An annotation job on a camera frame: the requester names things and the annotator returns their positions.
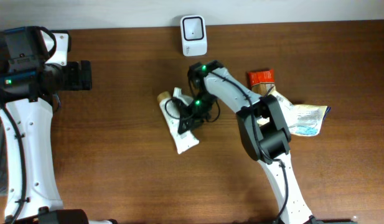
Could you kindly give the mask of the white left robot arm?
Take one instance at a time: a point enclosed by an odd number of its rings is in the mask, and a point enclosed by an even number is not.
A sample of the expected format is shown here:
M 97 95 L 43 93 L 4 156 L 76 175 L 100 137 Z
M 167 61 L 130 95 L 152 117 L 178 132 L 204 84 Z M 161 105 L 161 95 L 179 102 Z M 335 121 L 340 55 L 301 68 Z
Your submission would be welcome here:
M 66 209 L 57 188 L 51 124 L 60 91 L 92 88 L 91 64 L 70 62 L 71 36 L 41 26 L 5 30 L 9 58 L 0 71 L 0 192 L 6 223 L 88 223 Z

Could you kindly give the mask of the orange spaghetti packet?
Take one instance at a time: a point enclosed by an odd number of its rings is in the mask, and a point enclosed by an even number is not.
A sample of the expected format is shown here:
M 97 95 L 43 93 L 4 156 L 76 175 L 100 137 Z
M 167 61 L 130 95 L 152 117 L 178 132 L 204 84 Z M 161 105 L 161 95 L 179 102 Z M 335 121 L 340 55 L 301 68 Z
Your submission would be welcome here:
M 251 90 L 262 96 L 275 87 L 274 70 L 251 71 L 247 73 Z

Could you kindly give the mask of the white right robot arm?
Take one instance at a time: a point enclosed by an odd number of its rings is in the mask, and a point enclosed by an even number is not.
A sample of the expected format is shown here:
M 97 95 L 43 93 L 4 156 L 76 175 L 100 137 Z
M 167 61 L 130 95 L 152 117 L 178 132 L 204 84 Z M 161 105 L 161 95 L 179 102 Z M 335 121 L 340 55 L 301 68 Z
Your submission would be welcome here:
M 294 175 L 291 133 L 277 99 L 249 90 L 217 60 L 191 65 L 187 77 L 192 101 L 177 100 L 178 133 L 199 127 L 207 120 L 212 105 L 223 101 L 236 115 L 244 150 L 267 176 L 279 209 L 274 223 L 317 223 Z

